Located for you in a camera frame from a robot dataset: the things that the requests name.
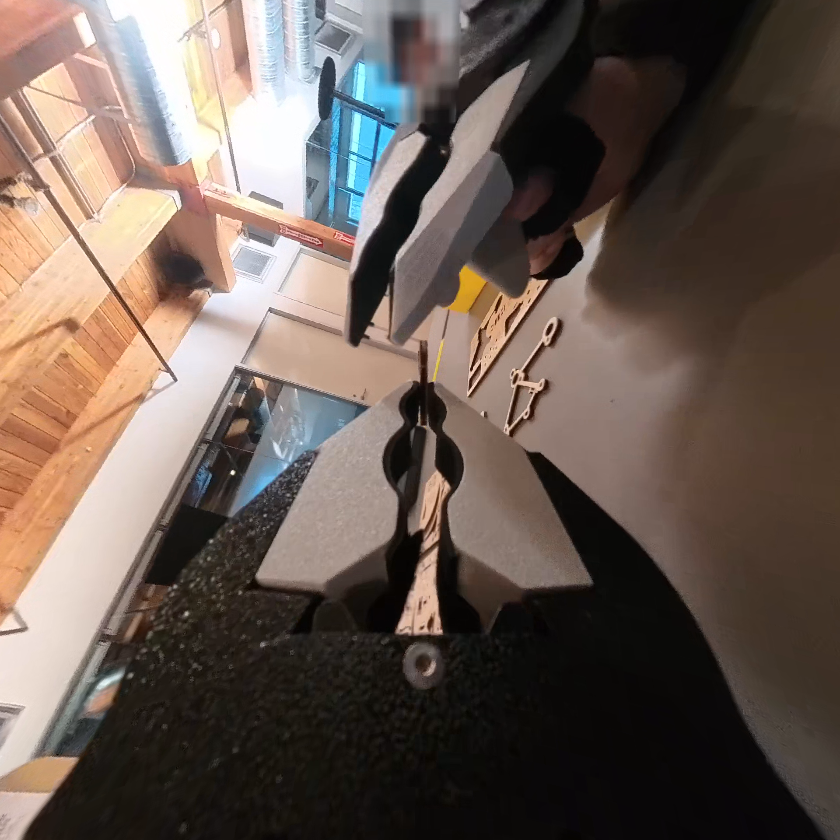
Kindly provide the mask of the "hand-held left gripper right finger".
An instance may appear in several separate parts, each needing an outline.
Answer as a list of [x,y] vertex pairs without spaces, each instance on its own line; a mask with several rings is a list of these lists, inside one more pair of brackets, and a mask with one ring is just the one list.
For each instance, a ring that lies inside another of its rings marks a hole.
[[445,634],[483,633],[509,604],[594,582],[529,454],[443,385],[429,387],[442,509],[436,587]]

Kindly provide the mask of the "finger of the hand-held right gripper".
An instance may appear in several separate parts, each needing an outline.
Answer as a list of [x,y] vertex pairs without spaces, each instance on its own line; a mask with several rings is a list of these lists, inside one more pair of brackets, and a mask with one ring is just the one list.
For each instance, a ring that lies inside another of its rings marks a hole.
[[396,344],[411,339],[436,307],[455,300],[465,266],[511,298],[529,283],[524,235],[515,220],[503,217],[513,182],[497,146],[523,109],[520,89],[530,64],[525,60],[496,79],[455,124],[444,170],[396,254],[391,326]]
[[357,347],[389,289],[399,249],[438,180],[438,142],[424,123],[402,123],[376,162],[364,194],[350,262],[344,338]]

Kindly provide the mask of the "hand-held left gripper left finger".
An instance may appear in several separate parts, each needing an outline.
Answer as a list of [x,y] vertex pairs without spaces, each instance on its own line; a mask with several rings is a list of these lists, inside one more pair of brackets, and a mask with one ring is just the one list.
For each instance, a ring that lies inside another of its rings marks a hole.
[[365,631],[396,630],[419,558],[408,519],[426,444],[423,401],[423,387],[405,382],[313,452],[260,586],[319,595]]

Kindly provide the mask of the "wooden model part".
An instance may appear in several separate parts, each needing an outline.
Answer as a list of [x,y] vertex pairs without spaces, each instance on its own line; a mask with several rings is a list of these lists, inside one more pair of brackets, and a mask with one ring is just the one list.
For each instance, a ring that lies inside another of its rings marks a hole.
[[396,603],[399,617],[395,632],[413,638],[435,637],[444,631],[438,594],[438,560],[443,534],[444,505],[451,486],[438,470],[421,483],[422,467],[429,444],[427,342],[418,345],[418,389],[415,424],[409,437],[408,465],[403,498],[410,517],[417,515],[416,529],[407,531],[395,556]]

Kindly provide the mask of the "person's right hand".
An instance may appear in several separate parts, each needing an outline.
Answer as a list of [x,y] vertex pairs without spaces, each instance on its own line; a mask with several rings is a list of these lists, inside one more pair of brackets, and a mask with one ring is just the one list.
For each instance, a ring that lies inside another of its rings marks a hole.
[[531,277],[546,277],[576,225],[630,185],[655,135],[683,98],[686,78],[687,68],[668,56],[606,56],[595,61],[567,111],[593,131],[604,155],[580,204],[550,232],[528,241]]

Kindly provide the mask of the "yellow plastic bin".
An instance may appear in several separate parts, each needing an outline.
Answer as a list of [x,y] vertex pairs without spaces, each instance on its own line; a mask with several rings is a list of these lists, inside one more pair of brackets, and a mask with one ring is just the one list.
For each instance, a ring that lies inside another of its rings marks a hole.
[[456,313],[468,313],[476,303],[487,281],[469,266],[464,266],[458,274],[458,291],[455,299],[446,309]]

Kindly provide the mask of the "white door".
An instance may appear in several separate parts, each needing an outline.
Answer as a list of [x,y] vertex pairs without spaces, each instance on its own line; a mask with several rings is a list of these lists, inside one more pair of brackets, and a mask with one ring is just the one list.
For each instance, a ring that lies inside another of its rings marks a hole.
[[273,309],[330,329],[343,329],[350,264],[301,248],[274,296]]
[[406,382],[420,381],[419,342],[393,345],[369,328],[358,346],[340,329],[270,309],[241,364],[288,384],[371,406]]

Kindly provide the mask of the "glass office window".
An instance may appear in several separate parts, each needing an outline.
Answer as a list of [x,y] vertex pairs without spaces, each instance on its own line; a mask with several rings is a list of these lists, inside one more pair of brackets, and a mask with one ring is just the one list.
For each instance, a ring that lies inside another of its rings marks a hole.
[[367,406],[237,367],[139,555],[142,582],[171,585],[225,523]]

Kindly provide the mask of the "large blue-tinted window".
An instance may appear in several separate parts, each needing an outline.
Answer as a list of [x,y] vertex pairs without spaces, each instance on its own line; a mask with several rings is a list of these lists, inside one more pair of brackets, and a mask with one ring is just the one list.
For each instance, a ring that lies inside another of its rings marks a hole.
[[347,235],[356,234],[371,175],[396,129],[374,107],[370,87],[357,59],[306,144],[306,217]]

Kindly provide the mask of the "wooden sheet with star cutout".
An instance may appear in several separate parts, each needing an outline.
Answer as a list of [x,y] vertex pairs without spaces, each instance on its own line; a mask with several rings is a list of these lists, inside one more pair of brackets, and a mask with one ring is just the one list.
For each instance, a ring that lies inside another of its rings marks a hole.
[[468,396],[473,395],[549,284],[550,280],[531,278],[519,298],[497,294],[470,342]]

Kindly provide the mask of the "black floor lamp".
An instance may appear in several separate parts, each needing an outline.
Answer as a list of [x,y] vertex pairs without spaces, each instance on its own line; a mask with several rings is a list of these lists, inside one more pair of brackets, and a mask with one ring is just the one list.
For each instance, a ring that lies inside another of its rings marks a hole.
[[329,119],[332,114],[333,103],[337,99],[339,103],[347,106],[354,112],[358,112],[387,127],[394,128],[394,124],[387,121],[382,110],[353,98],[336,88],[337,70],[331,57],[323,60],[318,79],[318,117],[321,122]]

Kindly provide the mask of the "white ceiling vent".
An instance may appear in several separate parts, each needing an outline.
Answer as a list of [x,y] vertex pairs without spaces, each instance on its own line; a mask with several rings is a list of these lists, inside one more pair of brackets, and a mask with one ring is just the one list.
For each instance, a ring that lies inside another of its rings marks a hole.
[[313,40],[317,66],[321,67],[327,58],[339,63],[354,47],[358,35],[357,29],[340,19],[326,17],[320,21]]

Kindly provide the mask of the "black ceiling pipe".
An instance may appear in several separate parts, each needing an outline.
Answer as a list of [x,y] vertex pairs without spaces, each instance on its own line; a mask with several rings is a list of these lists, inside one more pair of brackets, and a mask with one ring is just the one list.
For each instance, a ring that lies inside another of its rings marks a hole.
[[5,117],[1,117],[1,130],[3,136],[12,145],[17,156],[23,163],[25,171],[29,175],[29,180],[35,185],[36,191],[41,192],[45,195],[46,200],[52,206],[52,208],[60,218],[61,222],[68,229],[68,232],[73,237],[73,239],[75,239],[75,241],[78,243],[81,252],[84,254],[85,257],[88,258],[93,268],[97,271],[100,278],[104,281],[107,288],[110,290],[111,294],[113,294],[113,296],[117,299],[122,310],[129,317],[131,322],[136,326],[139,335],[146,342],[148,347],[152,350],[156,359],[160,362],[162,370],[165,371],[171,377],[173,382],[178,382],[178,378],[175,372],[173,371],[172,367],[169,365],[168,361],[165,359],[160,350],[154,344],[154,342],[151,339],[151,336],[147,333],[144,325],[140,320],[138,320],[136,314],[131,309],[129,303],[123,297],[123,294],[118,289],[115,282],[111,279],[109,273],[106,271],[100,259],[95,255],[95,253],[89,246],[87,240],[84,239],[84,237],[82,236],[79,228],[76,225],[74,225],[69,214],[60,204],[60,201],[53,193],[47,181],[41,176],[41,174],[39,174],[35,166],[35,162],[29,157],[28,153],[25,150],[25,147],[18,139],[14,131],[12,131],[11,126],[7,123]]

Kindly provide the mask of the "tan clipboard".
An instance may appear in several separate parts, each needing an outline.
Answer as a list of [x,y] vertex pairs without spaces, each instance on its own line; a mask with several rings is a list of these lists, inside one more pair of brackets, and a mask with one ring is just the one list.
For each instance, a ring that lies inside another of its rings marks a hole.
[[28,761],[1,778],[2,793],[52,794],[75,769],[78,758],[40,757]]

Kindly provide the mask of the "wooden support post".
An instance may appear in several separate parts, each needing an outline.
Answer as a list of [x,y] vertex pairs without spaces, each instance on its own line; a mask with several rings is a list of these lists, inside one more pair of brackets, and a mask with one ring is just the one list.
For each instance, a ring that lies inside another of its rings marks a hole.
[[350,234],[288,213],[257,198],[241,196],[213,182],[205,182],[199,190],[206,209],[212,214],[253,225],[328,256],[351,261],[355,239]]

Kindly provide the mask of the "black wall speaker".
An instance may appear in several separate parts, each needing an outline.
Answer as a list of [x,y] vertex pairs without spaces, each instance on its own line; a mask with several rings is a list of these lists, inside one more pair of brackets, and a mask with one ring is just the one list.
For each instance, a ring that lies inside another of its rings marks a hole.
[[[274,208],[277,208],[279,210],[284,209],[284,206],[283,206],[282,202],[277,201],[276,199],[274,199],[270,196],[266,196],[262,193],[252,191],[248,194],[248,197],[254,198],[255,200],[258,200],[258,201],[262,202],[263,204],[270,205],[270,206],[272,206]],[[252,223],[247,223],[245,225],[245,229],[247,230],[249,241],[254,241],[254,242],[257,242],[259,244],[268,246],[270,248],[274,248],[276,246],[279,238],[280,238],[280,236],[277,233],[274,233],[274,232],[272,232],[268,229],[256,226]]]

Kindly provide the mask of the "white wall vent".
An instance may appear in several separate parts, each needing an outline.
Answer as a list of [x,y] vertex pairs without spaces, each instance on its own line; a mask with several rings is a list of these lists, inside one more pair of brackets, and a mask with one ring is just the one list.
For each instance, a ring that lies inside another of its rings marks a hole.
[[232,265],[236,277],[263,284],[276,262],[276,257],[258,248],[240,244],[233,256]]

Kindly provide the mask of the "wooden lattice frame part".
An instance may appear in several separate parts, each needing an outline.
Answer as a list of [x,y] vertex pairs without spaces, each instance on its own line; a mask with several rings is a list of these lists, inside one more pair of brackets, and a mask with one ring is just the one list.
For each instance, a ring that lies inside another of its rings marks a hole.
[[528,357],[519,367],[511,369],[509,376],[511,397],[502,428],[504,435],[512,437],[521,425],[532,418],[536,402],[547,390],[549,381],[544,377],[533,380],[530,377],[531,368],[543,351],[553,347],[561,330],[562,321],[558,317],[552,317],[546,321],[541,337]]

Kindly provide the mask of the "large silver air duct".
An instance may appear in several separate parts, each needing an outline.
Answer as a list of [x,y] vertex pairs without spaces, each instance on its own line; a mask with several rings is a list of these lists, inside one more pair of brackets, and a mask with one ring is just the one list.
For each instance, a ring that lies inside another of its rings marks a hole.
[[160,166],[189,162],[197,123],[176,2],[96,2],[91,14],[143,158]]

